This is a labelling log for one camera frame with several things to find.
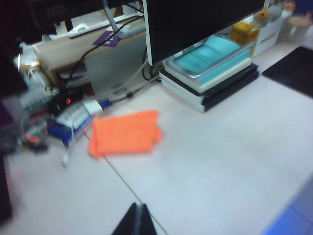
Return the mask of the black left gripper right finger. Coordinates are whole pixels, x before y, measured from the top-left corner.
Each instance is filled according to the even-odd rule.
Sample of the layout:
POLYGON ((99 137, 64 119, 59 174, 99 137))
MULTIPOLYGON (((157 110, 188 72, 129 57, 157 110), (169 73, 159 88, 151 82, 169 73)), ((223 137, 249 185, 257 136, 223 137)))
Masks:
POLYGON ((146 204, 141 205, 139 234, 140 235, 157 235, 150 212, 146 204))

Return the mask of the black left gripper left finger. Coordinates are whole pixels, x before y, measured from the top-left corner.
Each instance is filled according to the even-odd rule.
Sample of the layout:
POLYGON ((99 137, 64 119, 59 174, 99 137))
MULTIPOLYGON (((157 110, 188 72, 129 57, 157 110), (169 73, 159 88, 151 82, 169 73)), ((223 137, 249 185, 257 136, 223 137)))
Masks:
POLYGON ((134 230, 135 216, 137 212, 137 204, 132 203, 118 223, 112 235, 131 235, 134 230))

